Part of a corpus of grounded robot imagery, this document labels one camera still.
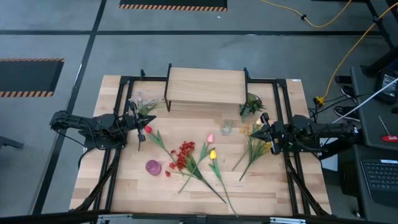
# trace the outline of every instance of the wooden tabletop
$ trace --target wooden tabletop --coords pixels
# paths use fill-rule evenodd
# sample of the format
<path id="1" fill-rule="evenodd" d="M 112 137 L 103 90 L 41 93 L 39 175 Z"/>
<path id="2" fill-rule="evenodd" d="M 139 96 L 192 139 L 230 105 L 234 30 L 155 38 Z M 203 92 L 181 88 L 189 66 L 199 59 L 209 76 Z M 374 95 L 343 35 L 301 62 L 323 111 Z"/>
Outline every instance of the wooden tabletop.
<path id="1" fill-rule="evenodd" d="M 99 91 L 94 116 L 112 113 L 120 76 L 105 76 Z M 288 92 L 293 114 L 308 116 L 307 104 L 300 80 L 287 80 Z M 165 82 L 134 82 L 133 99 L 140 94 L 144 99 L 161 98 L 164 94 Z M 250 93 L 261 97 L 270 117 L 270 122 L 277 119 L 274 94 L 271 84 L 250 83 Z M 284 109 L 282 90 L 280 100 Z M 159 130 L 166 148 L 178 150 L 183 141 L 194 141 L 197 144 L 194 157 L 197 160 L 201 145 L 208 134 L 214 134 L 212 144 L 216 147 L 221 176 L 226 185 L 228 195 L 234 209 L 240 215 L 279 215 L 290 216 L 289 190 L 283 155 L 273 156 L 268 153 L 258 159 L 248 170 L 242 181 L 239 181 L 244 168 L 248 164 L 248 157 L 244 157 L 237 168 L 231 169 L 243 154 L 246 145 L 244 135 L 240 129 L 245 125 L 241 122 L 237 105 L 206 105 L 200 103 L 173 103 L 170 112 L 166 108 L 153 111 L 157 116 L 150 125 Z M 260 113 L 245 120 L 246 124 L 253 123 Z M 220 126 L 224 119 L 233 120 L 233 130 L 229 136 L 222 136 Z M 232 215 L 228 204 L 223 203 L 208 187 L 196 179 L 191 179 L 184 191 L 181 188 L 187 176 L 174 174 L 166 177 L 164 170 L 169 168 L 170 157 L 156 143 L 147 138 L 137 151 L 138 140 L 136 130 L 128 136 L 128 145 L 122 150 L 118 169 L 112 212 L 123 213 L 186 213 L 186 214 L 217 214 Z M 80 166 L 72 196 L 70 208 L 81 204 L 84 198 L 93 190 L 98 181 L 104 151 L 93 150 L 87 154 Z M 320 162 L 309 153 L 301 153 L 301 161 L 305 183 L 315 199 L 327 212 L 330 205 L 323 180 Z M 162 164 L 162 172 L 154 177 L 147 173 L 145 164 L 155 159 Z M 199 165 L 199 170 L 210 185 L 223 197 L 223 188 L 213 171 L 209 168 L 209 158 Z M 300 191 L 296 186 L 296 196 L 299 210 L 302 212 Z M 101 208 L 104 207 L 103 194 Z"/>
<path id="2" fill-rule="evenodd" d="M 177 101 L 244 104 L 244 72 L 172 67 L 167 99 L 173 106 Z"/>

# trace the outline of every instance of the gray floor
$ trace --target gray floor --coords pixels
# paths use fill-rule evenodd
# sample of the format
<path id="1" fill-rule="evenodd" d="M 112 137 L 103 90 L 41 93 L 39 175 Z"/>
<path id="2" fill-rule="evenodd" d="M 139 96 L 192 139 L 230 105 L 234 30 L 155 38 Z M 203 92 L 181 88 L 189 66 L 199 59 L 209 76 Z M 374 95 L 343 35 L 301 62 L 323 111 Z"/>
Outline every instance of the gray floor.
<path id="1" fill-rule="evenodd" d="M 50 1 L 3 0 L 0 29 L 91 30 L 99 0 Z M 284 1 L 322 24 L 343 2 Z M 314 30 L 292 12 L 276 9 L 258 0 L 229 0 L 228 12 L 128 11 L 118 9 L 118 0 L 108 0 L 100 30 Z M 374 1 L 378 13 L 386 4 Z M 365 30 L 372 23 L 366 5 L 353 3 L 327 30 Z M 386 18 L 387 29 L 397 41 L 396 21 Z M 335 67 L 359 37 L 298 37 L 241 35 L 123 35 L 97 36 L 76 101 L 74 114 L 91 116 L 103 75 L 166 75 L 168 63 L 179 67 L 241 70 L 252 77 L 299 78 L 307 103 L 324 94 Z M 0 57 L 63 57 L 65 65 L 52 98 L 0 98 L 0 135 L 25 143 L 21 151 L 4 147 L 0 152 L 0 217 L 27 214 L 37 193 L 54 133 L 49 130 L 53 113 L 65 108 L 72 90 L 87 35 L 0 35 Z M 379 37 L 368 37 L 342 66 L 369 64 L 388 47 Z M 329 98 L 340 96 L 333 84 Z M 320 122 L 336 119 L 332 110 L 320 114 Z M 68 134 L 82 140 L 76 132 Z M 47 197 L 44 212 L 68 209 L 77 175 L 81 147 L 66 140 Z M 334 174 L 325 174 L 332 211 L 353 218 L 355 201 L 341 194 Z"/>

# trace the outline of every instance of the computer keyboard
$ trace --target computer keyboard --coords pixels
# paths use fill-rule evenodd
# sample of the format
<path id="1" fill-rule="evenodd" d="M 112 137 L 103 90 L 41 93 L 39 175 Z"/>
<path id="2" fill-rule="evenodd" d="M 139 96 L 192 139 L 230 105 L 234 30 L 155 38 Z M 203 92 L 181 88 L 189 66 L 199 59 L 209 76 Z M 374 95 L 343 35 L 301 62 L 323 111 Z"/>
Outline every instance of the computer keyboard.
<path id="1" fill-rule="evenodd" d="M 361 165 L 372 200 L 398 207 L 398 161 L 364 159 Z"/>

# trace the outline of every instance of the white cable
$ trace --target white cable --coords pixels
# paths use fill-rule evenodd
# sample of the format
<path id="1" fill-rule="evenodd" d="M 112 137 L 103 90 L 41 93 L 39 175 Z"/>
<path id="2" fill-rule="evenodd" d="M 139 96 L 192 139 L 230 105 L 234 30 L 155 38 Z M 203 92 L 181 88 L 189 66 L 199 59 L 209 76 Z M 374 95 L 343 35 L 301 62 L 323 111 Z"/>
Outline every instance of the white cable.
<path id="1" fill-rule="evenodd" d="M 366 99 L 363 103 L 361 103 L 360 105 L 358 105 L 357 107 L 355 107 L 354 109 L 352 109 L 350 112 L 344 114 L 344 116 L 339 117 L 336 121 L 332 122 L 332 124 L 336 123 L 337 121 L 347 117 L 350 113 L 354 112 L 356 109 L 360 108 L 362 105 L 364 105 L 365 103 L 367 103 L 369 100 L 371 100 L 373 97 L 375 97 L 377 94 L 379 94 L 381 91 L 385 90 L 386 88 L 388 88 L 389 86 L 391 86 L 392 84 L 394 84 L 395 82 L 398 81 L 398 78 L 396 78 L 394 81 L 392 81 L 391 83 L 389 83 L 388 85 L 386 85 L 385 87 L 381 88 L 381 90 L 375 92 L 373 95 L 371 95 L 371 97 L 369 97 L 368 99 Z"/>

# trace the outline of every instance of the yellow cable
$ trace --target yellow cable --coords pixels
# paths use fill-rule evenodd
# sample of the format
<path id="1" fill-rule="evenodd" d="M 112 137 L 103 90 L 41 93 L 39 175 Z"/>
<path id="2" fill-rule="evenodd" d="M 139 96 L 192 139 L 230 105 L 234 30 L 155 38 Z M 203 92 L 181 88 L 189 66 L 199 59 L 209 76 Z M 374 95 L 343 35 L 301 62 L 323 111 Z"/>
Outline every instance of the yellow cable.
<path id="1" fill-rule="evenodd" d="M 281 7 L 282 9 L 288 9 L 288 10 L 294 11 L 294 12 L 297 13 L 298 15 L 303 16 L 303 14 L 302 14 L 301 12 L 298 12 L 297 10 L 292 9 L 291 7 L 281 6 L 281 5 L 278 5 L 278 4 L 269 2 L 269 1 L 265 1 L 265 0 L 260 0 L 260 1 L 262 1 L 262 2 L 264 2 L 264 3 L 267 3 L 267 4 L 270 4 L 271 6 Z M 326 24 L 323 24 L 323 25 L 321 25 L 321 26 L 317 26 L 317 25 L 312 24 L 306 17 L 305 17 L 304 19 L 306 20 L 306 22 L 307 22 L 308 24 L 310 24 L 311 26 L 313 26 L 313 27 L 315 27 L 315 28 L 324 28 L 324 27 L 330 25 L 332 22 L 334 22 L 334 21 L 341 15 L 341 13 L 343 13 L 343 12 L 346 10 L 346 8 L 349 6 L 349 4 L 351 3 L 351 1 L 352 1 L 352 0 L 349 0 L 349 1 L 347 2 L 346 6 L 344 6 L 344 8 L 343 8 L 331 21 L 329 21 L 329 22 L 327 22 Z"/>
<path id="2" fill-rule="evenodd" d="M 390 8 L 388 8 L 387 10 L 385 10 L 380 16 L 379 19 L 383 18 L 387 12 L 389 12 L 393 7 L 398 6 L 398 2 L 393 4 Z M 356 46 L 358 46 L 358 44 L 365 38 L 366 34 L 368 34 L 368 32 L 375 26 L 376 24 L 373 23 L 369 29 L 362 35 L 362 37 L 357 41 L 357 43 L 347 52 L 347 54 L 344 56 L 344 58 L 342 59 L 342 61 L 340 62 L 340 64 L 337 66 L 335 72 L 333 73 L 333 75 L 331 76 L 330 80 L 329 80 L 329 84 L 328 84 L 328 88 L 326 89 L 326 93 L 325 95 L 323 95 L 323 97 L 319 97 L 317 96 L 316 99 L 319 101 L 319 103 L 322 105 L 325 98 L 328 96 L 329 94 L 329 90 L 330 90 L 330 86 L 331 83 L 333 81 L 333 78 L 335 77 L 337 71 L 339 70 L 339 68 L 341 67 L 341 65 L 344 63 L 344 61 L 347 59 L 347 57 L 350 55 L 350 53 L 355 49 Z"/>

